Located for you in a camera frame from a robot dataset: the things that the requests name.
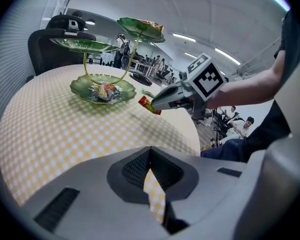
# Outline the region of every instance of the black shirt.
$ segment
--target black shirt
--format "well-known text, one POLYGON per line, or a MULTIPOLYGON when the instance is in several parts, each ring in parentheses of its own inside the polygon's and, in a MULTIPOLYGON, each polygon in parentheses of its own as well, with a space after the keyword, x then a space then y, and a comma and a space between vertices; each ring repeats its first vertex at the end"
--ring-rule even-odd
MULTIPOLYGON (((290 10, 286 13, 281 29, 281 44, 274 54, 277 58, 279 51, 285 51, 284 68, 280 81, 280 88, 300 61, 300 26, 290 10)), ((247 162, 251 154, 258 150, 267 149, 275 140, 286 137, 290 133, 290 128, 276 101, 259 127, 257 127, 244 144, 244 154, 242 162, 247 162)))

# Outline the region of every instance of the green glass plate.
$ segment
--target green glass plate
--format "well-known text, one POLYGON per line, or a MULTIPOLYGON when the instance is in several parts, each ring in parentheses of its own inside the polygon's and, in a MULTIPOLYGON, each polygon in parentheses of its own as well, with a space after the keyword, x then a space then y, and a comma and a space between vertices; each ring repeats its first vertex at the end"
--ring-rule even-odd
POLYGON ((75 38, 50 38, 50 40, 64 48, 70 49, 72 52, 94 54, 97 52, 112 52, 119 50, 119 47, 103 42, 75 39, 75 38))
MULTIPOLYGON (((100 83, 113 83, 120 79, 119 77, 109 74, 90 74, 90 76, 100 83)), ((70 84, 70 89, 71 92, 79 95, 82 100, 96 104, 115 104, 117 102, 127 102, 133 99, 137 94, 135 92, 136 88, 126 80, 121 80, 114 85, 115 89, 109 100, 101 99, 96 95, 93 86, 98 86, 98 84, 93 83, 86 74, 73 80, 70 84)))
POLYGON ((144 41, 151 39, 150 42, 156 43, 155 40, 162 40, 164 38, 164 35, 158 29, 136 18, 120 18, 117 22, 129 35, 133 37, 141 35, 144 41))

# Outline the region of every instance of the robotic arm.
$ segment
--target robotic arm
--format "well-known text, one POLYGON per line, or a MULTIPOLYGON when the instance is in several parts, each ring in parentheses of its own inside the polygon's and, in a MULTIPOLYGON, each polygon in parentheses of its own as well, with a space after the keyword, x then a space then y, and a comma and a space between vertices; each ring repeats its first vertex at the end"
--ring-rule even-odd
POLYGON ((226 80, 213 59, 202 53, 179 73, 180 80, 162 90, 151 102, 155 110, 185 108, 194 119, 202 119, 206 101, 213 96, 226 80))

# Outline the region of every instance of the red snack package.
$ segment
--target red snack package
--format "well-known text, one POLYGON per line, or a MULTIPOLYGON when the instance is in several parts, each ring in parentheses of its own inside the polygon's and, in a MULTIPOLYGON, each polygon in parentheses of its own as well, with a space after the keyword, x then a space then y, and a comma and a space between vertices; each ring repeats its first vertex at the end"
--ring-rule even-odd
POLYGON ((155 110, 155 109, 151 106, 151 101, 148 100, 146 96, 143 96, 143 97, 139 100, 139 104, 141 104, 142 107, 146 108, 147 110, 149 110, 149 111, 152 112, 153 114, 161 115, 161 110, 155 110))

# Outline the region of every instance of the yellow checkered tablecloth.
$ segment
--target yellow checkered tablecloth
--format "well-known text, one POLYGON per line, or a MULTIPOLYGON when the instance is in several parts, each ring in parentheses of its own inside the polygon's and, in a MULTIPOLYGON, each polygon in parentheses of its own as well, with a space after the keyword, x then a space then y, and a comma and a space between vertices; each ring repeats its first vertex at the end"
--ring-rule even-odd
MULTIPOLYGON (((101 65, 88 65, 88 71, 118 77, 123 74, 121 69, 101 65)), ((199 137, 185 109, 155 115, 138 104, 142 88, 157 94, 158 85, 142 85, 127 74, 124 79, 136 87, 135 99, 93 104, 70 90, 72 80, 83 74, 83 65, 43 73, 23 86, 4 111, 0 167, 20 205, 43 185, 89 159, 144 146, 200 155, 199 137)), ((156 204, 164 202, 164 194, 155 181, 149 173, 144 190, 158 218, 163 212, 156 204)))

